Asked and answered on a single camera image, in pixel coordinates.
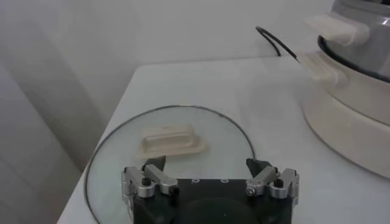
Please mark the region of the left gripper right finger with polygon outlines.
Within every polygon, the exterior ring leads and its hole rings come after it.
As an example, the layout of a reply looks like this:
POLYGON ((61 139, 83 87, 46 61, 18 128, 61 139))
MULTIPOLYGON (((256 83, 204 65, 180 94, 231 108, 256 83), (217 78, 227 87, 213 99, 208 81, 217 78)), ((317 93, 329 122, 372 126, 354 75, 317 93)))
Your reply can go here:
POLYGON ((246 180, 246 195, 257 197, 268 190, 272 198, 298 198, 299 174, 294 169, 278 171, 267 161, 246 159, 246 165, 252 175, 246 180))

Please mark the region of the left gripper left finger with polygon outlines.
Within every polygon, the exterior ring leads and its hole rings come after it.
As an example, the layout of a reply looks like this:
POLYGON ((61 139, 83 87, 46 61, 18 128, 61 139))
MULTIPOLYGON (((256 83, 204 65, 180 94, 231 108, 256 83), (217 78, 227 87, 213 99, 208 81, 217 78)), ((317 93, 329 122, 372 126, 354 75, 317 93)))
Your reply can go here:
POLYGON ((151 198, 158 189, 161 194, 176 196, 179 194, 179 183, 175 178, 167 176, 163 169, 166 157, 150 158, 141 169, 125 167, 121 172, 121 190, 123 198, 134 195, 140 198, 151 198))

